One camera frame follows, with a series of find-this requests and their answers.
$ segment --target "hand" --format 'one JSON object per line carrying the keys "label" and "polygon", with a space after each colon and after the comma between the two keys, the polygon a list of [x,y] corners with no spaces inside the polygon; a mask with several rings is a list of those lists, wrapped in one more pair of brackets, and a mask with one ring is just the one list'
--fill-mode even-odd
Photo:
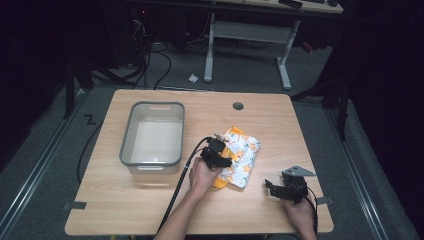
{"label": "hand", "polygon": [[300,234],[301,238],[304,240],[316,239],[314,231],[314,209],[309,202],[304,198],[296,205],[290,200],[281,199],[281,202],[286,208],[291,224]]}
{"label": "hand", "polygon": [[221,171],[222,168],[211,170],[202,158],[197,157],[194,160],[193,167],[190,169],[190,190],[196,195],[203,197]]}

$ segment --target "gray carpet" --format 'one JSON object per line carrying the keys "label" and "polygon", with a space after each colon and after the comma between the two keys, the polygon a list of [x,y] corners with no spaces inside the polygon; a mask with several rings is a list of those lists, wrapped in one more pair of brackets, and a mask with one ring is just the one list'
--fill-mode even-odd
{"label": "gray carpet", "polygon": [[[155,46],[156,50],[164,45]],[[198,89],[234,92],[266,92],[293,95],[313,86],[331,49],[306,53],[294,48],[287,62],[292,90],[282,89],[275,59],[249,56],[250,46],[232,50],[225,45],[215,54],[215,66],[212,83],[202,81],[205,62],[205,49],[187,48],[179,50],[168,48],[162,53],[171,59],[171,70],[160,82],[161,89]],[[276,46],[266,46],[262,50],[273,52]],[[147,71],[148,88],[151,88],[168,69],[169,62],[161,54],[152,53]],[[131,70],[120,69],[118,74],[125,75]],[[188,81],[191,74],[200,79],[196,83]],[[142,81],[138,88],[143,88]],[[68,122],[68,130],[51,156],[51,162],[33,192],[28,204],[20,214],[9,239],[110,239],[110,236],[71,237],[64,232],[68,212],[63,210],[65,202],[73,201],[78,191],[77,165],[85,144],[97,126],[103,121],[112,95],[116,89],[123,88],[112,82],[97,81],[95,88],[83,94],[87,96],[81,107]],[[30,136],[16,153],[9,166],[0,175],[0,216],[5,216],[20,188],[25,183],[49,144],[56,129],[63,124],[65,113],[64,91],[34,124]],[[346,164],[346,149],[355,162],[367,193],[373,200],[376,211],[388,239],[419,239],[409,219],[405,216],[396,194],[382,172],[367,137],[350,103],[349,118],[346,124],[347,141],[340,143],[331,121],[333,111],[324,110],[319,98],[307,98],[294,102],[312,161],[318,174],[324,194],[334,203],[329,206],[335,228],[331,233],[319,234],[319,239],[376,239],[370,227],[367,215],[352,182],[349,167]],[[82,155],[81,175],[90,157],[97,134],[89,142]],[[295,239],[292,235],[274,235],[270,239]]]}

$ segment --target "desk leg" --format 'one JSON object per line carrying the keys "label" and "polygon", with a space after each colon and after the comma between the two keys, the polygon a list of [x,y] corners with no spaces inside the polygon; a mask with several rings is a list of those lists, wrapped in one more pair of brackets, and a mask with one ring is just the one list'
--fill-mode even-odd
{"label": "desk leg", "polygon": [[280,70],[281,81],[283,82],[283,88],[286,90],[291,89],[289,75],[287,74],[286,61],[290,53],[290,49],[293,45],[294,38],[296,37],[297,29],[299,28],[300,21],[296,20],[290,31],[286,48],[284,49],[283,56],[277,58],[278,69]]}
{"label": "desk leg", "polygon": [[215,35],[215,13],[211,13],[211,22],[209,25],[209,48],[208,55],[206,56],[205,66],[205,82],[212,82],[212,70],[213,70],[213,39]]}

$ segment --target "plastic container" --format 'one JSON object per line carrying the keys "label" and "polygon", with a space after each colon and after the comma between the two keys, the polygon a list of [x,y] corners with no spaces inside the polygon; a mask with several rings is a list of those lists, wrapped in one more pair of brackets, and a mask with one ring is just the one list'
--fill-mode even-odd
{"label": "plastic container", "polygon": [[134,174],[176,173],[183,136],[183,104],[138,102],[131,109],[119,157]]}

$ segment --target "folded cloth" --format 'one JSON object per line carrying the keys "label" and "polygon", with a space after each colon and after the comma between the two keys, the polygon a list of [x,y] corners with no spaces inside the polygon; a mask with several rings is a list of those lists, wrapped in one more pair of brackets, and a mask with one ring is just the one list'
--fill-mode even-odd
{"label": "folded cloth", "polygon": [[232,159],[231,167],[224,168],[213,184],[216,188],[224,188],[231,183],[239,188],[245,188],[255,163],[260,142],[246,135],[242,130],[233,126],[222,135],[226,149],[221,156]]}

